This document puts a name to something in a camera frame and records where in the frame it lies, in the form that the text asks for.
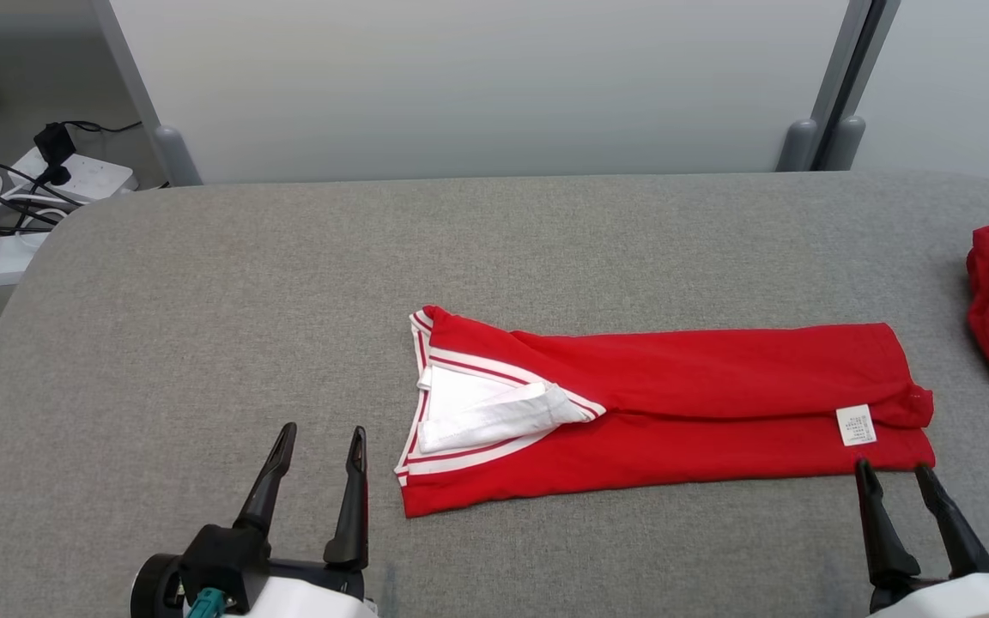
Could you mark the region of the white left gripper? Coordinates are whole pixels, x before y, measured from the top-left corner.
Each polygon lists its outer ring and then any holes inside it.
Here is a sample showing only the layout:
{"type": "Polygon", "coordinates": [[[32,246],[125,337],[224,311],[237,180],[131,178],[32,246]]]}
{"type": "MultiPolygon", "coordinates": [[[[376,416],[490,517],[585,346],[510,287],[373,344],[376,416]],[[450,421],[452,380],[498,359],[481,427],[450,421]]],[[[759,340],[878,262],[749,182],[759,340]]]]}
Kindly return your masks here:
{"type": "MultiPolygon", "coordinates": [[[[251,492],[233,523],[270,535],[278,490],[291,463],[297,423],[282,427],[251,492]]],[[[325,545],[325,564],[332,570],[365,570],[368,566],[367,434],[356,426],[344,465],[346,485],[332,539],[325,545]]],[[[135,576],[130,591],[130,617],[377,617],[378,607],[362,594],[358,573],[323,570],[318,563],[278,560],[257,601],[247,613],[236,613],[232,601],[219,601],[219,591],[203,602],[190,601],[179,576],[180,556],[150,556],[135,576]]]]}

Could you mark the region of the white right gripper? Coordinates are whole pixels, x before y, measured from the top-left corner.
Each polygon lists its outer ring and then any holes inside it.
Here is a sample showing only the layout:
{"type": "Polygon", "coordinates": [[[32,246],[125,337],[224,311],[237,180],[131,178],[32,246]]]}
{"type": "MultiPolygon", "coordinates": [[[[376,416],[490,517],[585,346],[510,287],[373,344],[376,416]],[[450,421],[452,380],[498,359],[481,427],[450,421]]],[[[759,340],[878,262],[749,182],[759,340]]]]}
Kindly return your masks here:
{"type": "Polygon", "coordinates": [[[950,564],[946,580],[919,579],[883,504],[883,486],[868,460],[856,462],[871,617],[989,617],[989,553],[962,510],[927,465],[914,470],[924,505],[937,520],[950,564]]]}

